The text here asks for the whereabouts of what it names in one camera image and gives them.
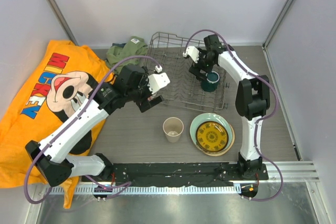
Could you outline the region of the dark green mug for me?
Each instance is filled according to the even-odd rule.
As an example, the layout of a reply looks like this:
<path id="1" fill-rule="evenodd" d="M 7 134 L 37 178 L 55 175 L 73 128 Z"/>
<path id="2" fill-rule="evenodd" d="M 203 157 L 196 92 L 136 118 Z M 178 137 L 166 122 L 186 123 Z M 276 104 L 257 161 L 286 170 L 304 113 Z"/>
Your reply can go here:
<path id="1" fill-rule="evenodd" d="M 201 81 L 201 88 L 205 92 L 214 92 L 219 84 L 220 76 L 216 71 L 206 74 L 206 79 Z"/>

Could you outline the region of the beige paper cup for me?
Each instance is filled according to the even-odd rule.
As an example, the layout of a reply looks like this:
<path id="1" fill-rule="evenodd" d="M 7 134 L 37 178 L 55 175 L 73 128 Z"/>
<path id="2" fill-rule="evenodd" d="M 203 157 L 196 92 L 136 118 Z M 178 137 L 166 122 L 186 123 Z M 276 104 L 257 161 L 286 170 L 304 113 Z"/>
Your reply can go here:
<path id="1" fill-rule="evenodd" d="M 184 131 L 184 123 L 179 118 L 170 117 L 163 122 L 162 129 L 166 139 L 170 143 L 176 143 Z"/>

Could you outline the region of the yellow patterned small plate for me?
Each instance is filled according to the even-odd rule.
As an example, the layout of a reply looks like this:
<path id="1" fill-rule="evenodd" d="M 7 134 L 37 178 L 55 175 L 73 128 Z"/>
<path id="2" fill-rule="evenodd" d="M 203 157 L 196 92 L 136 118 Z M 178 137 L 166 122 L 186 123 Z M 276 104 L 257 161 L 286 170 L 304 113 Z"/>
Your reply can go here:
<path id="1" fill-rule="evenodd" d="M 228 145 L 228 133 L 219 123 L 207 121 L 196 130 L 196 142 L 206 152 L 222 151 Z"/>

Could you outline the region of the cream bird painted plate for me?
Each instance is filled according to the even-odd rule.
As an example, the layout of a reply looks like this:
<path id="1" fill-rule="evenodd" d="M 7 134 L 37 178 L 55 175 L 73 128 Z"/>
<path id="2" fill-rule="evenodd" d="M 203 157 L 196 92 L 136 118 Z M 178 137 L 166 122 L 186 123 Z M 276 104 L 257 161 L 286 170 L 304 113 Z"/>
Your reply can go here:
<path id="1" fill-rule="evenodd" d="M 230 149 L 231 149 L 231 147 L 233 146 L 233 144 L 235 143 L 235 132 L 234 132 L 234 130 L 227 130 L 227 133 L 228 133 L 228 138 L 229 138 L 229 140 L 228 140 L 228 145 L 222 150 L 222 151 L 220 151 L 220 152 L 215 152 L 215 153 L 210 153 L 210 152 L 206 152 L 206 151 L 204 151 L 203 149 L 201 149 L 200 148 L 200 146 L 197 144 L 197 142 L 196 142 L 196 136 L 195 136 L 195 141 L 194 141 L 194 143 L 195 143 L 195 146 L 200 150 L 200 151 L 202 151 L 204 154 L 206 154 L 206 155 L 208 155 L 208 156 L 214 156 L 214 157 L 216 157 L 216 156 L 222 156 L 222 155 L 224 155 L 224 154 L 226 154 Z"/>

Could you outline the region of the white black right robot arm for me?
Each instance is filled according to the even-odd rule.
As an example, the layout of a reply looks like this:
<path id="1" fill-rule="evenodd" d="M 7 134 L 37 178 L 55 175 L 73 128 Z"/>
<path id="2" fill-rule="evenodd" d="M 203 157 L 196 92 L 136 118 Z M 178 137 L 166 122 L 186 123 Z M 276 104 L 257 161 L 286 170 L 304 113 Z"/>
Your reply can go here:
<path id="1" fill-rule="evenodd" d="M 270 107 L 270 88 L 267 76 L 259 76 L 238 57 L 234 48 L 221 43 L 217 35 L 204 38 L 205 49 L 186 46 L 184 58 L 191 58 L 189 69 L 200 81 L 215 65 L 223 68 L 237 83 L 235 108 L 243 123 L 242 146 L 238 153 L 237 173 L 242 179 L 254 178 L 262 170 L 260 151 L 262 118 Z"/>

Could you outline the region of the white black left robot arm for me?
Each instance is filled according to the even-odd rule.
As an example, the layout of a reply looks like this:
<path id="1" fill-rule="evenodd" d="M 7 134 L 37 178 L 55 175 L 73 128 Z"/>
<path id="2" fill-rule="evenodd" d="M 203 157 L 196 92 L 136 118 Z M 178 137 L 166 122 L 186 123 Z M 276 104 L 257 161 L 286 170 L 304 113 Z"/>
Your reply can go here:
<path id="1" fill-rule="evenodd" d="M 25 149 L 51 187 L 59 186 L 68 178 L 85 175 L 102 182 L 110 180 L 113 164 L 103 154 L 76 156 L 70 151 L 93 132 L 94 126 L 127 102 L 134 102 L 141 112 L 162 102 L 157 92 L 169 83 L 165 72 L 149 74 L 146 67 L 126 65 L 114 83 L 100 83 L 97 93 L 85 99 L 65 123 L 42 141 L 31 140 Z"/>

